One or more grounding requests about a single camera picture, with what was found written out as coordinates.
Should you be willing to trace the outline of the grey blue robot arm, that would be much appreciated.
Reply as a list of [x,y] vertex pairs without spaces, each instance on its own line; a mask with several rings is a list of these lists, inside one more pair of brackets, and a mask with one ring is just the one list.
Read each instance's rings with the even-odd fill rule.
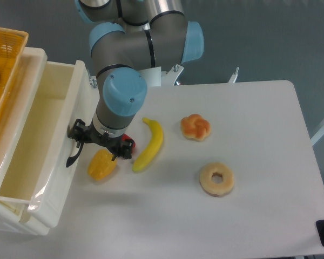
[[199,59],[204,36],[199,23],[185,18],[180,1],[75,1],[79,15],[94,23],[89,53],[99,101],[90,124],[77,119],[68,132],[85,144],[129,159],[133,140],[124,133],[141,109],[147,83],[141,70],[170,68]]

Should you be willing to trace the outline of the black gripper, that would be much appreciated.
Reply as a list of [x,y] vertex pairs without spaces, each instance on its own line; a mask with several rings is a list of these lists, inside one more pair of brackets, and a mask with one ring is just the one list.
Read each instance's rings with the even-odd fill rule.
[[122,141],[123,134],[114,137],[109,133],[99,133],[93,123],[86,126],[82,119],[76,119],[73,126],[68,129],[67,137],[76,142],[76,147],[79,148],[85,141],[86,144],[96,144],[107,148],[112,153],[112,161],[116,158],[131,159],[132,144]]

